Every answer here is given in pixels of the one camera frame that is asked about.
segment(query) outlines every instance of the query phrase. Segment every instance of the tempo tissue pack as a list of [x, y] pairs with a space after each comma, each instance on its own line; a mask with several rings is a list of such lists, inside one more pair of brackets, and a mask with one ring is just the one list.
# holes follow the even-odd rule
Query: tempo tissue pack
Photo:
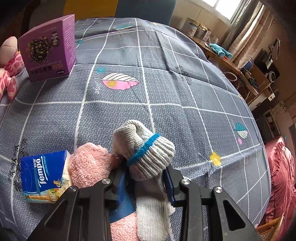
[[70, 154], [59, 151], [20, 160], [20, 177], [27, 202], [54, 203], [72, 185], [68, 173]]
[[70, 75], [76, 61], [74, 17], [53, 19], [18, 39], [31, 82]]

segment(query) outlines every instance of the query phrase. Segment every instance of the curtain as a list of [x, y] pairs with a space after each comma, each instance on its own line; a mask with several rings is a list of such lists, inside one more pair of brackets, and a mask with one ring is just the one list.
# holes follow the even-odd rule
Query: curtain
[[258, 4], [258, 0], [245, 0], [243, 2], [243, 8], [240, 14], [233, 20], [231, 24], [229, 33], [227, 34], [226, 39], [224, 40], [223, 44], [221, 45], [222, 48], [228, 50], [230, 45], [233, 41], [237, 38], [237, 36], [242, 32], [245, 25], [251, 19], [251, 16]]
[[273, 17], [270, 10], [258, 2], [249, 22], [228, 49], [233, 55], [232, 61], [239, 69], [255, 54], [272, 24]]

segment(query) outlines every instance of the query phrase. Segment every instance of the purple box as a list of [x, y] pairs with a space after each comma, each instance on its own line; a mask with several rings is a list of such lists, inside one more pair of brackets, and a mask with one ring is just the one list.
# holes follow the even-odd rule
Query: purple box
[[18, 39], [31, 82], [70, 75], [76, 61], [74, 18], [71, 14], [48, 21]]

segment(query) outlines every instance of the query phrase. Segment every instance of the metal screw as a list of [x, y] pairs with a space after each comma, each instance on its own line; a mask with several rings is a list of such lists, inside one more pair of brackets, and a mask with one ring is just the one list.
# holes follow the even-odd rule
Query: metal screw
[[188, 179], [182, 179], [181, 180], [181, 183], [184, 184], [184, 185], [188, 185], [190, 183], [190, 180], [188, 180]]
[[109, 184], [111, 182], [111, 180], [109, 178], [105, 178], [102, 180], [103, 184]]
[[222, 188], [222, 187], [215, 187], [214, 190], [215, 190], [215, 192], [217, 192], [217, 193], [221, 193], [221, 192], [223, 192], [223, 188]]
[[77, 190], [77, 187], [76, 186], [71, 186], [69, 188], [71, 188], [73, 192], [75, 192]]

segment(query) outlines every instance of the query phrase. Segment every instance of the blue stripe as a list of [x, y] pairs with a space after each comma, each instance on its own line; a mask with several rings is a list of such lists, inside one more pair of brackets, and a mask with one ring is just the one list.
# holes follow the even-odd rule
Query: blue stripe
[[126, 165], [129, 167], [132, 164], [135, 164], [140, 158], [142, 158], [145, 153], [148, 151], [149, 147], [152, 146], [154, 141], [160, 137], [158, 133], [155, 133], [153, 136], [151, 136], [148, 141], [145, 142], [145, 144], [138, 150], [126, 163]]
[[37, 175], [37, 167], [34, 167], [34, 177], [35, 177], [36, 190], [37, 190], [37, 193], [40, 195], [40, 188], [39, 188], [38, 175]]

